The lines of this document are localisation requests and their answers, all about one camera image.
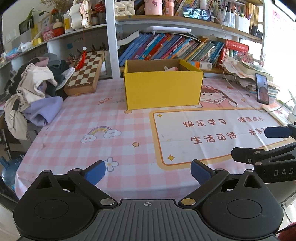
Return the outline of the blue water bottle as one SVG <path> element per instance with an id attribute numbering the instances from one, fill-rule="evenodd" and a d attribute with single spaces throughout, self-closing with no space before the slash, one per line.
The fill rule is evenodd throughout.
<path id="1" fill-rule="evenodd" d="M 3 170 L 1 173 L 2 180 L 5 185 L 7 185 L 13 192 L 15 192 L 15 176 L 16 172 L 23 160 L 23 156 L 19 155 L 16 159 L 7 161 L 3 156 L 1 156 L 1 165 Z"/>

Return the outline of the red tassel ornament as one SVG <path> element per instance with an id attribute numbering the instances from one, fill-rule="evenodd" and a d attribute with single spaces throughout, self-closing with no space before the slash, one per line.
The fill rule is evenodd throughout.
<path id="1" fill-rule="evenodd" d="M 86 55 L 87 55 L 87 47 L 86 46 L 84 46 L 83 48 L 82 48 L 82 50 L 83 50 L 83 52 L 82 52 L 82 54 L 81 54 L 81 58 L 80 58 L 80 60 L 78 61 L 78 64 L 76 65 L 76 67 L 75 67 L 75 70 L 76 71 L 78 71 L 78 70 L 80 70 L 82 67 L 83 67 L 83 65 L 84 65 L 84 62 L 85 62 L 85 59 L 86 59 Z"/>

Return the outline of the pile of clothes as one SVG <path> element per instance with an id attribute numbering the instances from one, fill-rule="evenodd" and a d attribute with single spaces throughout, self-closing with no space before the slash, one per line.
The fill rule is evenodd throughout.
<path id="1" fill-rule="evenodd" d="M 62 108 L 57 90 L 65 86 L 75 68 L 56 54 L 46 53 L 22 65 L 8 88 L 4 104 L 8 130 L 18 140 L 28 139 L 28 123 L 43 127 L 50 124 Z"/>

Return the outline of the wooden chessboard box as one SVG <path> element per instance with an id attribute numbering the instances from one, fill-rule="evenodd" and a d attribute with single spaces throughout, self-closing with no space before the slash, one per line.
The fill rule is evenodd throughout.
<path id="1" fill-rule="evenodd" d="M 75 70 L 64 86 L 67 96 L 95 92 L 104 60 L 103 51 L 87 52 L 83 67 L 78 71 Z"/>

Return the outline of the stack of papers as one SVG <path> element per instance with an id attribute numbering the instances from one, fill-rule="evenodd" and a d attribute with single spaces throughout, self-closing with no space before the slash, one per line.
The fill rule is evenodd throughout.
<path id="1" fill-rule="evenodd" d="M 259 65 L 241 62 L 227 56 L 220 66 L 224 69 L 224 71 L 236 75 L 240 79 L 240 85 L 251 92 L 256 91 L 256 73 L 266 76 L 270 97 L 276 98 L 280 92 L 279 87 L 273 83 L 273 76 L 264 72 L 264 69 L 262 69 Z"/>

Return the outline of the orange white usmile box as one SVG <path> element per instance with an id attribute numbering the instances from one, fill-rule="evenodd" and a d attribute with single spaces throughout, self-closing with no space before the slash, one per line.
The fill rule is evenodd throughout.
<path id="1" fill-rule="evenodd" d="M 188 60 L 187 62 L 200 70 L 212 70 L 212 63 L 210 62 L 200 62 L 192 60 Z"/>

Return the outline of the black smartphone standing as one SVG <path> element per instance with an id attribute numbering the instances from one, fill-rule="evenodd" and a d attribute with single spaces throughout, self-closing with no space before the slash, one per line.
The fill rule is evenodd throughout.
<path id="1" fill-rule="evenodd" d="M 264 75 L 255 74 L 257 101 L 262 104 L 269 104 L 268 82 Z"/>

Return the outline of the pink plush pig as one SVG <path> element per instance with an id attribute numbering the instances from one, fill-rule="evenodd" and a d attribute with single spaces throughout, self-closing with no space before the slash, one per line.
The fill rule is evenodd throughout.
<path id="1" fill-rule="evenodd" d="M 177 67 L 168 68 L 167 66 L 165 66 L 164 69 L 165 69 L 165 72 L 168 72 L 168 71 L 178 71 L 179 70 Z"/>

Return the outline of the row of books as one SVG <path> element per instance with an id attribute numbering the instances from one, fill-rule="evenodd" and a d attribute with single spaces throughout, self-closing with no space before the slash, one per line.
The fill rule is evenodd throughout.
<path id="1" fill-rule="evenodd" d="M 127 60 L 182 59 L 190 63 L 220 66 L 227 57 L 253 63 L 249 46 L 214 35 L 201 38 L 173 33 L 139 33 L 119 56 L 119 66 Z"/>

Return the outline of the wooden bookshelf board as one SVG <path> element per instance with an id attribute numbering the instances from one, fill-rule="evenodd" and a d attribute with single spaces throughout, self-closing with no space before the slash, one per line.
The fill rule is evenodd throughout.
<path id="1" fill-rule="evenodd" d="M 148 24 L 148 25 L 157 25 L 165 24 L 172 26 L 180 26 L 184 28 L 193 29 L 204 29 L 210 30 L 217 33 L 224 33 L 227 36 L 239 37 L 244 40 L 249 40 L 256 43 L 263 43 L 263 40 L 255 37 L 251 34 L 242 32 L 238 29 L 231 28 L 228 26 L 220 25 L 213 22 L 207 22 L 198 19 L 184 18 L 179 16 L 118 16 L 115 18 L 119 24 L 128 25 L 128 24 Z"/>

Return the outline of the pink cartoon table mat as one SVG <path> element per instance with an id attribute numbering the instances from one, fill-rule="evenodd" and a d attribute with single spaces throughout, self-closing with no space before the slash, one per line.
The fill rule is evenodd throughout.
<path id="1" fill-rule="evenodd" d="M 17 196 L 43 170 L 66 174 L 102 160 L 106 174 L 98 187 L 113 198 L 179 199 L 198 186 L 192 160 L 241 174 L 248 165 L 232 160 L 234 147 L 268 150 L 290 142 L 264 136 L 278 122 L 255 96 L 223 79 L 203 84 L 203 96 L 218 97 L 220 104 L 128 110 L 122 80 L 104 80 L 93 94 L 68 97 L 18 168 Z"/>

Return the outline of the yellow cardboard box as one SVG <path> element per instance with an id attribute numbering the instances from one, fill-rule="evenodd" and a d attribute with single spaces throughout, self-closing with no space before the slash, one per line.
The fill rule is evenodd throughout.
<path id="1" fill-rule="evenodd" d="M 165 72 L 165 66 L 179 70 Z M 200 102 L 204 72 L 184 60 L 127 60 L 123 75 L 128 110 Z"/>

